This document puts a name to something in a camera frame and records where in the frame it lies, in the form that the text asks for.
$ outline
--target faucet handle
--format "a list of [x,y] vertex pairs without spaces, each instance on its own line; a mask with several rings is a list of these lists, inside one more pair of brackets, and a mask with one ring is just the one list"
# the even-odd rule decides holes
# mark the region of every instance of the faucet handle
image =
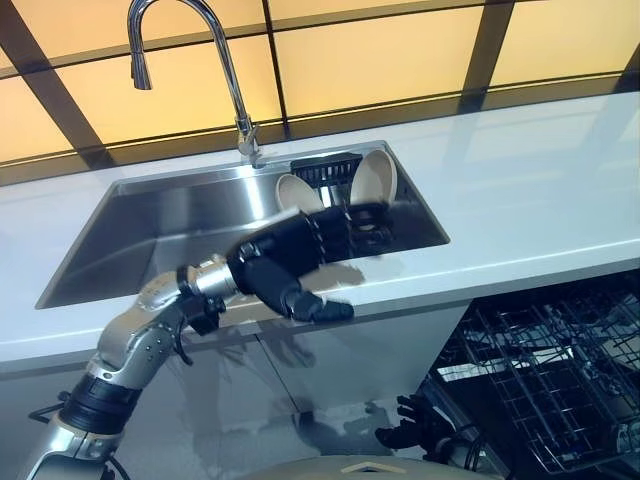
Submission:
[[246,135],[242,131],[238,132],[238,150],[242,155],[249,157],[252,164],[254,164],[255,158],[260,156],[260,146],[256,139],[259,128],[260,125],[251,125]]

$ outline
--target orange window pane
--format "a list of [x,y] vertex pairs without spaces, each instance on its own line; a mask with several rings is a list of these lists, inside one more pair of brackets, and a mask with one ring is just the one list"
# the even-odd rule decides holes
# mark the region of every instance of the orange window pane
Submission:
[[[131,0],[13,0],[49,58],[124,45]],[[224,28],[264,23],[260,0],[209,0]],[[142,21],[145,40],[204,32],[207,26],[189,6],[159,1]]]
[[0,68],[10,68],[10,67],[13,67],[11,60],[9,60],[9,57],[7,57],[7,55],[4,53],[4,50],[0,48]]
[[516,3],[491,85],[623,70],[639,41],[638,0]]
[[276,34],[291,115],[462,89],[482,8]]
[[301,2],[300,0],[269,0],[271,16],[274,20],[285,18],[322,15],[326,13],[345,12],[365,8],[384,7],[392,5],[429,4],[431,1],[402,0],[323,0],[322,2]]
[[[267,37],[231,40],[229,48],[252,119],[279,118]],[[152,90],[133,87],[128,56],[56,71],[105,143],[234,124],[213,44],[149,52],[147,62]]]
[[0,80],[0,162],[72,150],[20,77]]

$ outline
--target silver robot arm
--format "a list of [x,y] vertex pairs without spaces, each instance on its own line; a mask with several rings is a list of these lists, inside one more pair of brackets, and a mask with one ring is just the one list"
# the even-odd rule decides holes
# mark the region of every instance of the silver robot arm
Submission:
[[182,285],[176,272],[151,280],[134,305],[105,327],[82,380],[52,417],[19,480],[102,478],[138,397],[189,325],[180,300],[227,300],[238,291],[221,257],[183,272]]
[[[358,206],[358,213],[365,208],[367,217],[375,217],[385,205]],[[296,321],[351,319],[351,305],[324,301],[304,290],[298,277],[352,256],[362,239],[352,213],[331,207],[281,215],[234,245],[226,258],[151,280],[134,305],[105,327],[82,379],[48,422],[18,480],[113,478],[105,462],[112,461],[143,389],[173,351],[190,364],[181,332],[187,326],[200,335],[217,329],[225,301],[238,292],[255,294]]]

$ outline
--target faucet spout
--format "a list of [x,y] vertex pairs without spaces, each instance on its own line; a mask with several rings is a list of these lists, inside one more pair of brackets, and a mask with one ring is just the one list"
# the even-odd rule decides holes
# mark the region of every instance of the faucet spout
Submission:
[[[135,88],[150,90],[151,79],[144,57],[144,44],[142,41],[142,17],[147,8],[157,0],[133,0],[129,6],[127,17],[127,30],[129,32],[129,46],[131,48],[131,77]],[[180,0],[197,11],[209,26],[214,43],[218,48],[218,56],[222,62],[224,76],[227,80],[231,101],[236,112],[236,126],[238,128],[238,150],[242,154],[243,160],[248,160],[254,168],[258,167],[258,157],[260,147],[256,140],[258,126],[251,122],[251,117],[247,113],[240,92],[240,85],[236,77],[236,72],[231,59],[231,52],[227,45],[227,39],[220,20],[211,7],[204,0]]]

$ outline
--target dishwasher rack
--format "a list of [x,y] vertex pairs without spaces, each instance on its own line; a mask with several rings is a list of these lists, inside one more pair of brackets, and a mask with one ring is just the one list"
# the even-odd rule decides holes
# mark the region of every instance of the dishwasher rack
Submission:
[[640,452],[637,283],[577,285],[477,301],[452,338],[552,474]]

